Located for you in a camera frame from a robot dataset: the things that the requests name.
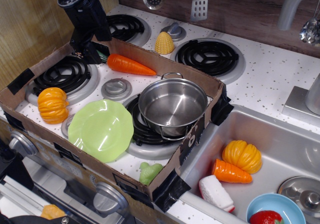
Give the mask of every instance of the cardboard box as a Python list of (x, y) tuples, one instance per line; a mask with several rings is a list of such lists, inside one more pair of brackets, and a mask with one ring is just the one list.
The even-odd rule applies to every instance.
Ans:
[(18, 78), (16, 78), (16, 80), (8, 85), (8, 87), (2, 90), (0, 92), (0, 106), (8, 118), (14, 120), (14, 122), (20, 125), (21, 130), (32, 132), (33, 134), (38, 135), (40, 138), (45, 139), (52, 144), (60, 145), (62, 148), (70, 152), (72, 156), (76, 157), (84, 167), (94, 170), (95, 173), (98, 173), (102, 177), (117, 184), (127, 193), (130, 193), (131, 196), (134, 196), (136, 200), (154, 202), (161, 210), (165, 212), (172, 205), (172, 203), (175, 202), (174, 198), (173, 200), (172, 198), (170, 200), (170, 198), (167, 197), (167, 192), (170, 192), (170, 190), (174, 188), (175, 193), (178, 194), (176, 199), (178, 199), (179, 196), (188, 189), (183, 180), (179, 179), (179, 168), (187, 158), (193, 145), (195, 145), (197, 140), (200, 138), (202, 131), (209, 123), (211, 119), (212, 108), (220, 98), (224, 84), (219, 80), (192, 67), (171, 61), (154, 52), (144, 50), (140, 47), (117, 39), (100, 43), (106, 45), (109, 48), (110, 53), (118, 53), (136, 60), (137, 62), (140, 62), (145, 66), (155, 70), (157, 75), (163, 75), (169, 72), (181, 73), (185, 79), (190, 80), (202, 87), (207, 96), (212, 98), (204, 117), (200, 118), (192, 127), (188, 133), (188, 136), (181, 142), (180, 146), (177, 148), (168, 164), (164, 166), (163, 170), (156, 176), (150, 185), (142, 185), (140, 182), (132, 179), (131, 177), (119, 173), (118, 171), (109, 167), (108, 164), (101, 163), (92, 156), (79, 150), (66, 139), (58, 136), (23, 114), (15, 111), (18, 105), (25, 99), (24, 87), (45, 72), (48, 68), (52, 67), (58, 61), (63, 59), (66, 55), (70, 54), (73, 49), (69, 44), (64, 45), (38, 64), (34, 65), (30, 69), (27, 69)]

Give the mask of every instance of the stainless steel pot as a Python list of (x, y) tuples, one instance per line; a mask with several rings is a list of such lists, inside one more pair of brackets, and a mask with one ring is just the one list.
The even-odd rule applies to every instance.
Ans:
[[(181, 78), (165, 78), (169, 74)], [(148, 126), (167, 140), (183, 139), (208, 105), (205, 92), (180, 73), (166, 73), (141, 93), (138, 106)]]

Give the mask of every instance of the hanging spatula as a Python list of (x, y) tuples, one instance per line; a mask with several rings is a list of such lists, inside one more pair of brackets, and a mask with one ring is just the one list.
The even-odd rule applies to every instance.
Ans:
[(192, 0), (191, 21), (199, 21), (207, 19), (208, 0)]

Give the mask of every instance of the toy carrot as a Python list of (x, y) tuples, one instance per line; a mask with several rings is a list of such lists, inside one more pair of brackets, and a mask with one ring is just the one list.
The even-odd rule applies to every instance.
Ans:
[(212, 175), (215, 175), (219, 181), (228, 183), (250, 183), (252, 177), (249, 173), (241, 170), (233, 164), (226, 163), (220, 159), (216, 159), (212, 171)]
[(116, 53), (109, 55), (107, 64), (112, 70), (119, 72), (149, 76), (156, 75), (156, 72), (144, 66), (143, 64)]

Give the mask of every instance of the green toy vegetable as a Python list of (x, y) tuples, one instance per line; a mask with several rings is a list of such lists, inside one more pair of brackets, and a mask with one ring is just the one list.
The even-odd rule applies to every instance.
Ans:
[(152, 180), (158, 175), (158, 173), (164, 168), (161, 164), (156, 163), (152, 166), (149, 165), (149, 163), (143, 162), (140, 164), (140, 178), (139, 182), (141, 182), (144, 185), (149, 185)]

